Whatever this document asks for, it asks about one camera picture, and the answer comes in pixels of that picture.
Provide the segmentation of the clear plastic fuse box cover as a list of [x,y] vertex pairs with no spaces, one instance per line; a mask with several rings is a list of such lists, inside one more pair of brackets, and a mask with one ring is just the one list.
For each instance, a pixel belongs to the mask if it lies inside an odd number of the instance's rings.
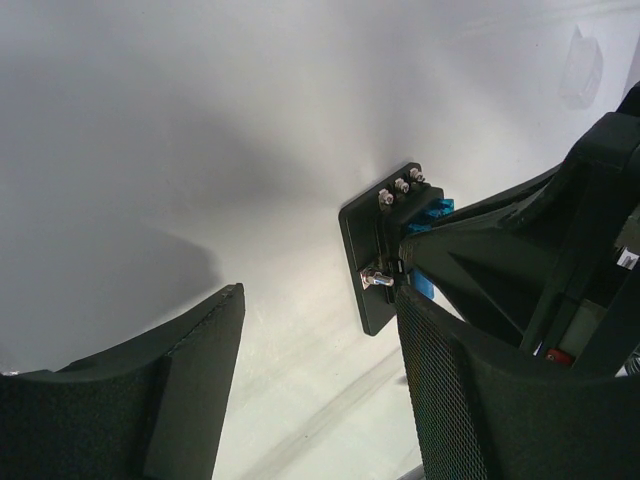
[[569,110],[586,110],[592,106],[600,89],[604,57],[599,41],[575,26],[558,90]]

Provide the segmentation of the blue blade fuse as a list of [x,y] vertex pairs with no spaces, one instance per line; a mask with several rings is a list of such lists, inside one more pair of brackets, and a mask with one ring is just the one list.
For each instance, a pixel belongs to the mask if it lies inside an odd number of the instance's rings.
[[407,235],[419,234],[419,233],[428,232],[431,229],[432,229],[432,226],[430,224],[410,223],[406,227],[406,234]]
[[455,203],[451,198],[436,198],[424,210],[426,222],[431,224],[455,211]]

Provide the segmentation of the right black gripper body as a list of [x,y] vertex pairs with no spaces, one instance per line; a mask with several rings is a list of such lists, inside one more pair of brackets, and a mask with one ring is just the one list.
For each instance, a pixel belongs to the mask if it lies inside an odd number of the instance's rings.
[[639,88],[570,149],[528,211],[551,220],[560,249],[521,343],[547,356],[576,328],[584,306],[601,318],[581,339],[575,370],[618,370],[639,345],[639,270],[618,265],[619,237],[639,205]]

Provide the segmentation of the black fuse box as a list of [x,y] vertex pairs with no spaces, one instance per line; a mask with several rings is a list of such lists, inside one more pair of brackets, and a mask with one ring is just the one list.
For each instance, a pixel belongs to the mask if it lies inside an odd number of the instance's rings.
[[420,164],[409,161],[346,202],[338,221],[362,329],[377,335],[395,316],[398,289],[411,282],[400,258],[410,223],[426,222],[424,210],[441,188],[427,182]]

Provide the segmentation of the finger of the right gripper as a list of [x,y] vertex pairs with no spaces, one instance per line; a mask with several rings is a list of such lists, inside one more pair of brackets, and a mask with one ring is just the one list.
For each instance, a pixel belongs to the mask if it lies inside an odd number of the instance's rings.
[[535,322],[570,231],[570,172],[562,166],[462,208],[401,241],[472,326],[533,350]]

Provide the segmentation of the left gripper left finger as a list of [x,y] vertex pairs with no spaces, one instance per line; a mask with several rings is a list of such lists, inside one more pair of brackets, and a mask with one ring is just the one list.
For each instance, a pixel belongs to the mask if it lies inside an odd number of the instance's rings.
[[209,479],[244,316],[243,285],[227,285],[178,317],[58,373],[89,381],[150,368],[136,465],[146,479]]

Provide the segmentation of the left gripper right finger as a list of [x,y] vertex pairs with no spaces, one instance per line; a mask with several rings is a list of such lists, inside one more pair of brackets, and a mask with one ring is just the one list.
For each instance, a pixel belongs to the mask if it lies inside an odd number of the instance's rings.
[[429,479],[635,479],[639,380],[577,373],[401,288],[397,327]]

